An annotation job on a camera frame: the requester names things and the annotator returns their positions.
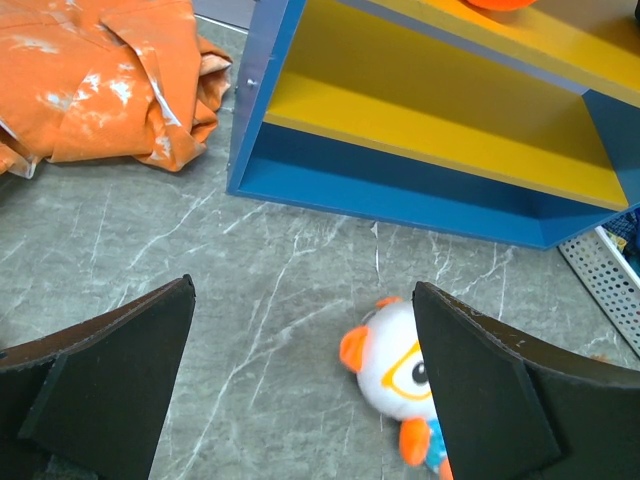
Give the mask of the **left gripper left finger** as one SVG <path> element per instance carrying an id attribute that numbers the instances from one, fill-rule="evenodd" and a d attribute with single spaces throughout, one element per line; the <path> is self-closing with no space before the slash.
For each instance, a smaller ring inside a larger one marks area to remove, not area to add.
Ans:
<path id="1" fill-rule="evenodd" d="M 1 352 L 1 476 L 52 456 L 101 479 L 149 476 L 196 303 L 184 275 Z"/>

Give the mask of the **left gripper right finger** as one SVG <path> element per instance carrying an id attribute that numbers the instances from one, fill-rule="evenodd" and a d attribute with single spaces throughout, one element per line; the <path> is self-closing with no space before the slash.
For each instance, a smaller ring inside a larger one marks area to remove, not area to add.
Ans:
<path id="1" fill-rule="evenodd" d="M 412 301 L 454 478 L 638 478 L 638 371 L 556 347 L 431 283 Z"/>

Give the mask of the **white plush blue dotted dress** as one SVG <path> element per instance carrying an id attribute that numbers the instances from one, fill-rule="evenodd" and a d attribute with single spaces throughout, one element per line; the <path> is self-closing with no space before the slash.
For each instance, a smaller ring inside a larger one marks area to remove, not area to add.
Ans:
<path id="1" fill-rule="evenodd" d="M 340 342 L 341 363 L 356 375 L 366 401 L 399 422 L 398 449 L 411 466 L 453 477 L 418 340 L 412 303 L 387 297 Z"/>

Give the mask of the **boy doll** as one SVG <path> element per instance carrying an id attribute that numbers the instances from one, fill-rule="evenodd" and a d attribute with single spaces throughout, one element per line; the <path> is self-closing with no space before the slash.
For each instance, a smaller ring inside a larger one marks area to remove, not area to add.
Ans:
<path id="1" fill-rule="evenodd" d="M 536 0 L 466 0 L 474 7 L 492 12 L 511 12 L 535 3 Z"/>

